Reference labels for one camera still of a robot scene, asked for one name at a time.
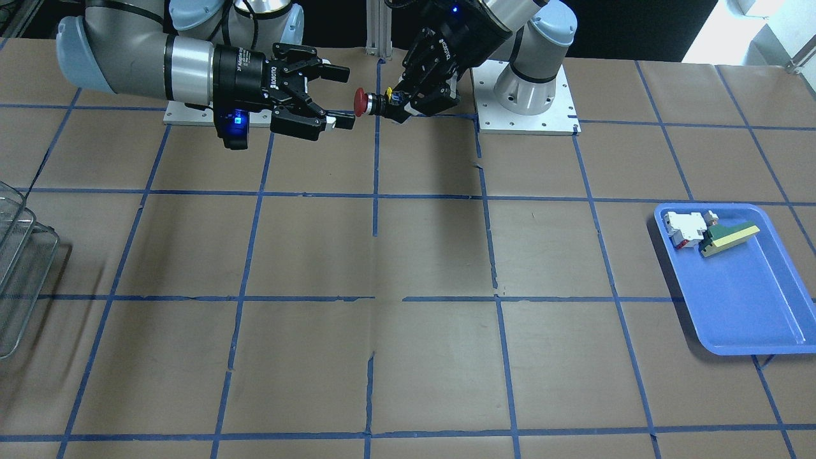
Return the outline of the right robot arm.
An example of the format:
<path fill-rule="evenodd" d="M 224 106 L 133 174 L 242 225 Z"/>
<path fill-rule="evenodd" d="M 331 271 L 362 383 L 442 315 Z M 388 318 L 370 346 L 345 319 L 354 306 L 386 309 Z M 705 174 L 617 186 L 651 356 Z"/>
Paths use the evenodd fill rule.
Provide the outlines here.
<path fill-rule="evenodd" d="M 227 149 L 246 149 L 250 115 L 269 110 L 272 133 L 317 140 L 352 129 L 354 116 L 308 93 L 350 70 L 302 43 L 291 1 L 87 1 L 57 27 L 59 69 L 76 87 L 210 110 Z"/>

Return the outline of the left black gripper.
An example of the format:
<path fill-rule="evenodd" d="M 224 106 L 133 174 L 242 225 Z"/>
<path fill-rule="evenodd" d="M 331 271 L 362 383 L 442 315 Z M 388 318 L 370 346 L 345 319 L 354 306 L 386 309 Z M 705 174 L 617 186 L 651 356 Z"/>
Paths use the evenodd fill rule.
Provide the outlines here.
<path fill-rule="evenodd" d="M 460 73 L 484 63 L 512 34 L 483 1 L 426 1 L 419 17 L 422 28 L 382 111 L 398 123 L 460 104 Z"/>

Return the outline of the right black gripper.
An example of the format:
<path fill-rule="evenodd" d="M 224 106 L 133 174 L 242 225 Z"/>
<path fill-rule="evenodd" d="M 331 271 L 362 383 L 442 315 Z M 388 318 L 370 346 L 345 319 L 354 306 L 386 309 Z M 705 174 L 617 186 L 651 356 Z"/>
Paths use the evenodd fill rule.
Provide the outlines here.
<path fill-rule="evenodd" d="M 351 130 L 356 117 L 328 111 L 321 115 L 308 94 L 309 80 L 349 81 L 351 70 L 324 61 L 315 47 L 275 43 L 273 55 L 256 50 L 215 45 L 212 60 L 212 101 L 234 95 L 271 105 L 272 133 L 316 142 L 324 131 Z"/>

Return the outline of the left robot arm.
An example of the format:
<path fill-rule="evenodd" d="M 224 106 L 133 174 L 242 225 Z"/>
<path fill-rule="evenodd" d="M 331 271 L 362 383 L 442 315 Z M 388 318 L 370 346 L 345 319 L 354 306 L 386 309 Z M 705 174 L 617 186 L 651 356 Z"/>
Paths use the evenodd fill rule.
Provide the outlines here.
<path fill-rule="evenodd" d="M 486 61 L 506 67 L 493 85 L 499 104 L 519 115 L 551 105 L 557 75 L 574 41 L 578 21 L 560 1 L 428 1 L 422 27 L 406 52 L 400 79 L 382 95 L 358 89 L 356 116 L 379 115 L 403 123 L 436 115 L 460 102 L 458 82 Z"/>

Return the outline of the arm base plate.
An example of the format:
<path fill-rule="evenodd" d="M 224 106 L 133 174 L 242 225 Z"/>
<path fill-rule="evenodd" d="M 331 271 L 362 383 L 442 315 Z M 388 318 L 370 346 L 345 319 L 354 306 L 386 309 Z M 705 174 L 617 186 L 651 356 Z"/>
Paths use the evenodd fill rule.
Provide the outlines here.
<path fill-rule="evenodd" d="M 163 122 L 167 125 L 187 126 L 187 127 L 215 127 L 213 107 L 241 108 L 249 112 L 249 128 L 269 128 L 271 120 L 271 105 L 260 101 L 254 101 L 247 97 L 236 97 L 234 95 L 216 96 L 215 101 L 209 105 L 196 105 L 188 101 L 166 102 L 166 110 Z"/>
<path fill-rule="evenodd" d="M 581 131 L 564 67 L 537 84 L 513 73 L 507 62 L 471 69 L 479 129 L 487 134 L 571 136 Z"/>

